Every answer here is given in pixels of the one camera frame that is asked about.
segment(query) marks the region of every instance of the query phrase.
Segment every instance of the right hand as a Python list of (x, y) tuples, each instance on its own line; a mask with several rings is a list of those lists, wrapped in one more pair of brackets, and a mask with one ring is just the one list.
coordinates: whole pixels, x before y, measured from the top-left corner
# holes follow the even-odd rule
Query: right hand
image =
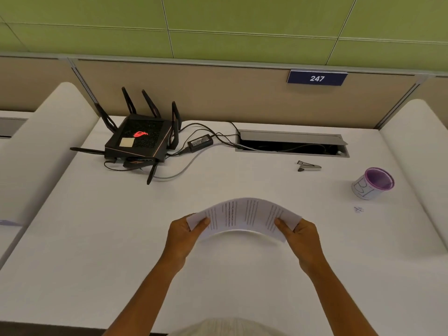
[(280, 218), (275, 219), (275, 224), (286, 237), (289, 246), (299, 259), (300, 267), (308, 276), (328, 266), (317, 228), (312, 222), (302, 218), (293, 231)]

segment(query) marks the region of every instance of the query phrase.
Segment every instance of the black router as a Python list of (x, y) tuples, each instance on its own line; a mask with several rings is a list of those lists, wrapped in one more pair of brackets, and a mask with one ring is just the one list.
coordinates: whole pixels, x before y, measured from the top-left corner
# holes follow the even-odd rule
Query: black router
[(179, 131), (182, 127), (181, 116), (177, 110), (176, 103), (173, 101), (171, 104), (171, 120), (161, 118), (158, 108), (145, 90), (142, 90), (142, 94), (154, 117), (137, 114), (128, 92), (126, 92), (124, 87), (121, 90), (130, 114), (119, 127), (115, 125), (99, 103), (95, 104), (104, 124), (113, 133), (104, 146), (104, 151), (79, 147), (70, 149), (78, 152), (102, 154), (105, 159), (111, 160), (111, 162), (122, 160), (124, 161), (123, 167), (129, 170), (152, 165), (147, 180), (147, 184), (149, 184), (157, 169), (157, 165), (165, 161), (167, 150), (176, 149), (179, 143)]

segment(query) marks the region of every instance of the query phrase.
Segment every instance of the paper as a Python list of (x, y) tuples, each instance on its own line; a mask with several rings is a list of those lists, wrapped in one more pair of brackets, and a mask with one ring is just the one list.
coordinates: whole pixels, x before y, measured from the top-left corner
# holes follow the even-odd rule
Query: paper
[(291, 230), (294, 230), (302, 219), (301, 216), (280, 205), (258, 198), (231, 199), (195, 213), (187, 217), (190, 230), (205, 217), (210, 218), (210, 224), (201, 233), (199, 239), (223, 231), (249, 230), (263, 233), (282, 242), (286, 239), (275, 226), (274, 219), (281, 218)]

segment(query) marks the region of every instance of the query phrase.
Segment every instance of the number sign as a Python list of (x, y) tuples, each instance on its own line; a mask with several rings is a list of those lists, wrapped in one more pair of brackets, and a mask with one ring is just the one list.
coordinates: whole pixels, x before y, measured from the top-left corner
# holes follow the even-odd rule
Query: number sign
[(291, 70), (288, 84), (321, 84), (326, 86), (341, 86), (348, 73), (340, 72), (310, 72)]

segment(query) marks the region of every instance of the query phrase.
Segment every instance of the left hand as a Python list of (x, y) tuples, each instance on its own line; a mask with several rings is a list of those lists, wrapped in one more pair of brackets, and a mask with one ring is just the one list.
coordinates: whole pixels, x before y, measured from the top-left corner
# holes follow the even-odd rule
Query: left hand
[(185, 216), (171, 222), (165, 249), (160, 257), (160, 262), (168, 262), (174, 267), (176, 272), (182, 269), (200, 234), (210, 224), (210, 218), (204, 218), (196, 225), (193, 231), (190, 231), (187, 217)]

